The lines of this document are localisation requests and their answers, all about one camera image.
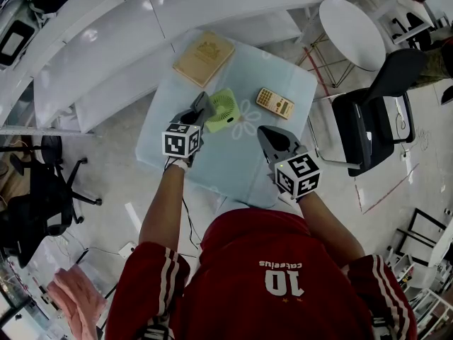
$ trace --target red jacket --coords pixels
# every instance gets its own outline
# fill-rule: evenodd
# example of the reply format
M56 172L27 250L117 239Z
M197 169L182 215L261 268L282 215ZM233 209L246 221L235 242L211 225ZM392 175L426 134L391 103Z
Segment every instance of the red jacket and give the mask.
M296 215L240 209L218 217L200 267L154 243L127 260L106 339L373 339L373 319L417 339L412 310L380 256L340 270Z

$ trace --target number 10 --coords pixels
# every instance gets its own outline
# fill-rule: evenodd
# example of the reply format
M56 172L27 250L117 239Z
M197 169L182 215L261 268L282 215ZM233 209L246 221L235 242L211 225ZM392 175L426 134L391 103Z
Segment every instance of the number 10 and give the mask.
M299 288L299 283L297 277L299 276L298 271L286 271L289 276L289 283L291 284L291 294L293 296L299 297L304 293L304 290ZM284 296L286 295L286 273L284 271L266 271L265 284L266 290L272 293L275 296Z

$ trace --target mini fan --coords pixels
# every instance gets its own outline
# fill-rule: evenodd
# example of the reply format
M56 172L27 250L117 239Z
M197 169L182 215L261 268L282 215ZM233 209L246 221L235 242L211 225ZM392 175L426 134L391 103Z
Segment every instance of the mini fan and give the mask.
M210 96L210 101L216 110L216 114L206 121L206 126L210 132L227 128L241 117L241 112L231 89L222 89L214 93Z

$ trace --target round white table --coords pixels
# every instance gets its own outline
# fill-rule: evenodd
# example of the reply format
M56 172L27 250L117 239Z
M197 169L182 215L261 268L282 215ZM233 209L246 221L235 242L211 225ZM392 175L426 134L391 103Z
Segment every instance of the round white table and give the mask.
M381 69L386 58L384 41L367 14L346 0L324 0L319 18L330 41L346 59L367 71Z

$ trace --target brown book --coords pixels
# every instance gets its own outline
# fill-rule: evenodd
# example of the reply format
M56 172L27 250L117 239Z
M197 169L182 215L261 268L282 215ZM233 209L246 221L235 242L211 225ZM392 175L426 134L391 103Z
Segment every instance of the brown book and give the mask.
M233 52L234 45L228 40L205 31L185 50L173 68L204 87Z

